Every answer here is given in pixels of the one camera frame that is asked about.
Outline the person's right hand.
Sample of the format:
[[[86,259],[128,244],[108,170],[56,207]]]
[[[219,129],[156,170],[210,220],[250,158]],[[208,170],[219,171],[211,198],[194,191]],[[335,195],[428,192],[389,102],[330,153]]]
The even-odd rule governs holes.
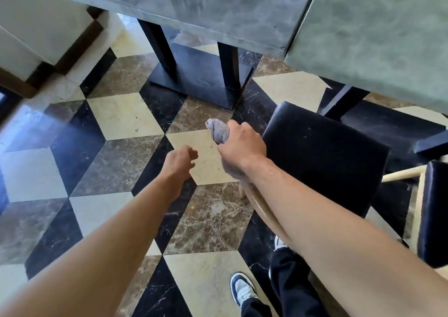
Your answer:
[[[247,176],[260,161],[266,161],[266,144],[261,135],[247,122],[235,120],[227,123],[229,136],[225,143],[218,145],[222,158],[231,166],[239,168]]]

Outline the person's left hand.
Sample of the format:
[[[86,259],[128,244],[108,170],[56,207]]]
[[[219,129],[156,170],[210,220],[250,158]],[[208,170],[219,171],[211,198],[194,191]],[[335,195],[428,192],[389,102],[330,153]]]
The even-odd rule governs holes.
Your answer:
[[[170,151],[166,155],[160,176],[168,179],[172,184],[176,183],[178,186],[182,187],[183,183],[191,177],[191,169],[182,168],[180,148]]]

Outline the black trousers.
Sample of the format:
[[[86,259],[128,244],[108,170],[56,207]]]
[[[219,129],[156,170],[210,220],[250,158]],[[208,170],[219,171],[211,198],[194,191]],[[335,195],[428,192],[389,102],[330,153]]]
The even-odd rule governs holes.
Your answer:
[[[309,274],[308,264],[291,248],[274,251],[268,275],[283,317],[330,317]],[[244,302],[240,312],[241,317],[272,317],[270,307],[254,298]]]

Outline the grey marble table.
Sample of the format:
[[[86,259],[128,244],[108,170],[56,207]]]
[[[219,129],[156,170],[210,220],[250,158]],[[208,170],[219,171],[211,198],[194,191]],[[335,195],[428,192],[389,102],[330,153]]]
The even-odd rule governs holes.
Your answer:
[[[310,0],[72,0],[284,58]]]

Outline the green marble table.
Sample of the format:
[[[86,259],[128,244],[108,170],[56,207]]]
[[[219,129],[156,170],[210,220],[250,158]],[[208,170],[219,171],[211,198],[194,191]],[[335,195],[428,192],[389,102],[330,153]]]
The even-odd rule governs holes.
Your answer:
[[[448,0],[312,0],[285,62],[448,115]]]

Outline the person's right forearm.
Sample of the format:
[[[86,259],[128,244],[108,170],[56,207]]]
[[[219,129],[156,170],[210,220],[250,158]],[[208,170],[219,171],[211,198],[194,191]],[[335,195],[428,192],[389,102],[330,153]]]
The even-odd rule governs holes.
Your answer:
[[[241,168],[351,317],[448,317],[448,281],[368,220],[255,156]]]

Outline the black seat wooden chair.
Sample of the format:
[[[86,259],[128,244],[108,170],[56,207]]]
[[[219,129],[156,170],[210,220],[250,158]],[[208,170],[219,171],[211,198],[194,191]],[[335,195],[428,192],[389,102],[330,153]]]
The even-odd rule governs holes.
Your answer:
[[[418,178],[405,223],[405,246],[433,269],[448,267],[448,163],[430,161],[386,174],[382,183]]]
[[[350,127],[288,102],[277,106],[266,128],[256,124],[253,129],[266,144],[267,159],[279,169],[365,219],[383,175],[387,147]],[[247,189],[260,219],[299,254],[291,247],[288,234],[260,190],[254,183]],[[279,299],[273,289],[271,292],[274,307],[283,317]]]

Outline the white sofa dark wood base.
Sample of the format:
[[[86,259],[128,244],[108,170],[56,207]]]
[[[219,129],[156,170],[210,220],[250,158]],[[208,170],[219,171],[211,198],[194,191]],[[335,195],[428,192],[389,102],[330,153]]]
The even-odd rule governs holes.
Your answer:
[[[72,0],[0,0],[0,92],[34,97],[66,75],[104,28],[103,10]]]

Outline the black table pedestal base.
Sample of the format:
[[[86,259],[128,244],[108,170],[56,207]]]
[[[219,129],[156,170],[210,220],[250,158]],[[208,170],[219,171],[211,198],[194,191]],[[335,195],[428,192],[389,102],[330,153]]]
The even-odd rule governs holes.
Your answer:
[[[218,42],[219,55],[169,44],[161,25],[138,20],[159,63],[149,82],[204,102],[233,109],[254,68],[239,62],[238,48]]]
[[[385,173],[426,165],[448,163],[448,116],[418,106],[391,109],[366,101],[372,92],[346,86],[327,78],[321,111],[390,148]]]

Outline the person's left sneaker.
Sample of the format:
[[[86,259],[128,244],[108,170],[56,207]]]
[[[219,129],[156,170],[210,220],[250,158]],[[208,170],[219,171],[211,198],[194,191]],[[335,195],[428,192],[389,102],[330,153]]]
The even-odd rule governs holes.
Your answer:
[[[242,272],[236,272],[232,275],[229,286],[232,298],[240,310],[242,309],[243,303],[247,300],[252,298],[259,299],[254,284]]]

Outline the grey cleaning cloth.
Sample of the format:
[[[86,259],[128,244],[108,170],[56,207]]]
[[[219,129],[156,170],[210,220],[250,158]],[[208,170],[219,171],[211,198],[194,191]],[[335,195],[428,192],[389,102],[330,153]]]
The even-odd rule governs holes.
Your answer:
[[[230,130],[226,123],[217,118],[210,118],[206,121],[205,125],[211,133],[212,140],[217,145],[225,144],[227,142]],[[224,160],[223,157],[221,157],[221,163],[224,172],[226,172],[229,176],[238,181],[249,183],[249,178],[238,167],[234,167]]]

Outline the person's left forearm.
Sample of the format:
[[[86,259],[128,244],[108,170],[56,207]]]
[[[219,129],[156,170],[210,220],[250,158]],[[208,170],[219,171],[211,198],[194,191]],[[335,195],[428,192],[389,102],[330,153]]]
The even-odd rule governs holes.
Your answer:
[[[0,306],[0,317],[113,317],[190,174],[160,174]]]

